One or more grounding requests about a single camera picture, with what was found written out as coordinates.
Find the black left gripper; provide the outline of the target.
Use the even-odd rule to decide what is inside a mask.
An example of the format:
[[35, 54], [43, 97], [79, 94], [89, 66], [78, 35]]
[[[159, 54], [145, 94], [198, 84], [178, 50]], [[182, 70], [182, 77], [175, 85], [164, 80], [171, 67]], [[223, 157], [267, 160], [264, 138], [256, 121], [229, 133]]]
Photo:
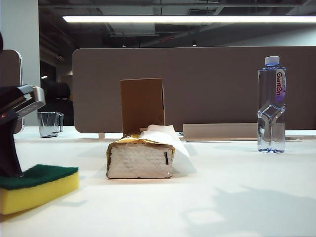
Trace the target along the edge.
[[21, 177], [13, 132], [20, 119], [33, 111], [33, 88], [30, 85], [0, 87], [0, 175]]

